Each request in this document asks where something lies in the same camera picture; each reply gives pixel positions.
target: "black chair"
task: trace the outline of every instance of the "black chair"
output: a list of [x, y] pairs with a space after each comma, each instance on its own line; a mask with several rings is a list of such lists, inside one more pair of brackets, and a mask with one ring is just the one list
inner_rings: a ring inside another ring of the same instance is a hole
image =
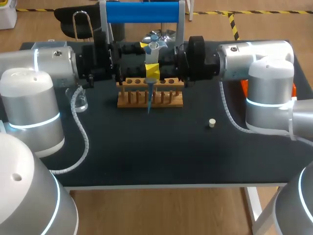
[[[55, 18], [61, 23], [62, 32], [70, 37], [75, 38], [74, 25], [73, 25], [73, 14], [79, 11], [85, 11], [89, 17], [91, 26], [94, 32], [101, 31], [101, 19], [100, 19], [100, 8], [99, 3], [96, 5], [87, 6], [76, 6], [76, 7], [64, 7], [54, 11]], [[75, 16], [76, 21], [76, 32], [78, 39], [89, 39], [92, 37], [92, 33], [89, 28], [86, 15], [77, 14]], [[122, 23], [111, 24], [113, 37], [115, 41], [122, 41], [125, 38], [125, 25]]]

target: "wooden floor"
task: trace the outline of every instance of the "wooden floor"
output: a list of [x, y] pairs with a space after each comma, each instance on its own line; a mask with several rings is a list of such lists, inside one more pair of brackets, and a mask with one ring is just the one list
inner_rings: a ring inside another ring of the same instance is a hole
[[[19, 0], [18, 8], [58, 8], [94, 4], [89, 0]], [[195, 11], [313, 10], [312, 0], [195, 0]], [[235, 15], [241, 39], [288, 39], [313, 85], [313, 15]], [[127, 41], [139, 41], [158, 24], [127, 24]], [[195, 15], [186, 21], [185, 38], [233, 40], [228, 18]], [[72, 40], [63, 35], [49, 12], [21, 12], [12, 30], [0, 31], [0, 52], [18, 50], [22, 42]], [[265, 207], [275, 188], [258, 188]], [[239, 188], [75, 191], [79, 235], [248, 235], [250, 224]], [[274, 235], [273, 229], [268, 235]]]

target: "table leg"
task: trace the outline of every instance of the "table leg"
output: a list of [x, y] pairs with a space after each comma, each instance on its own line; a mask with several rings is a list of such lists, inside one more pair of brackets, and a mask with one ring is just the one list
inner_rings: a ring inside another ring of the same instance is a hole
[[194, 15], [194, 3], [195, 0], [190, 0], [189, 21], [192, 21], [192, 17]]
[[258, 219], [262, 213], [262, 207], [256, 187], [246, 187], [245, 188], [246, 199], [248, 202], [249, 212], [251, 216], [251, 221], [254, 222]]
[[253, 235], [264, 235], [273, 224], [273, 209], [275, 201], [278, 195], [278, 191], [272, 197], [271, 201], [265, 207], [264, 211], [260, 214], [258, 219], [252, 225]]

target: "screw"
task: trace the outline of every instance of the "screw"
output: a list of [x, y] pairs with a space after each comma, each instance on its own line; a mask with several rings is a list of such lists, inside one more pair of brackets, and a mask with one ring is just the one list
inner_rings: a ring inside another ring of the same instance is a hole
[[59, 51], [59, 50], [57, 50], [57, 51], [54, 52], [54, 55], [55, 55], [55, 56], [60, 56], [60, 55], [62, 55], [62, 52]]

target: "white container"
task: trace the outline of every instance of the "white container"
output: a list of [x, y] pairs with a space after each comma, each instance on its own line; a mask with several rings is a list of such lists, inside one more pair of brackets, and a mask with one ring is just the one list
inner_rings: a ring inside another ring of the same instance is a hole
[[8, 0], [5, 6], [0, 6], [0, 29], [14, 28], [17, 13], [16, 13], [17, 0]]

